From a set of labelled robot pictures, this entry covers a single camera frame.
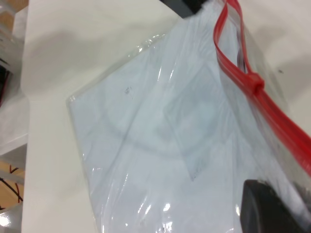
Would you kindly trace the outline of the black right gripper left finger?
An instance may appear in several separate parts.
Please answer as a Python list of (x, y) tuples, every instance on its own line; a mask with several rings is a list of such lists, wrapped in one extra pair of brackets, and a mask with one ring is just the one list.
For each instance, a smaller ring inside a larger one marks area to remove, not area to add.
[(160, 0), (180, 17), (190, 17), (198, 13), (208, 0)]

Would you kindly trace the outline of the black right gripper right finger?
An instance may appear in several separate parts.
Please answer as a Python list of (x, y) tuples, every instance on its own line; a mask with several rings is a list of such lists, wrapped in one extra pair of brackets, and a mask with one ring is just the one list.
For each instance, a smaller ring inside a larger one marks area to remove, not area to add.
[(258, 180), (243, 184), (240, 223), (243, 233), (307, 233), (272, 187)]

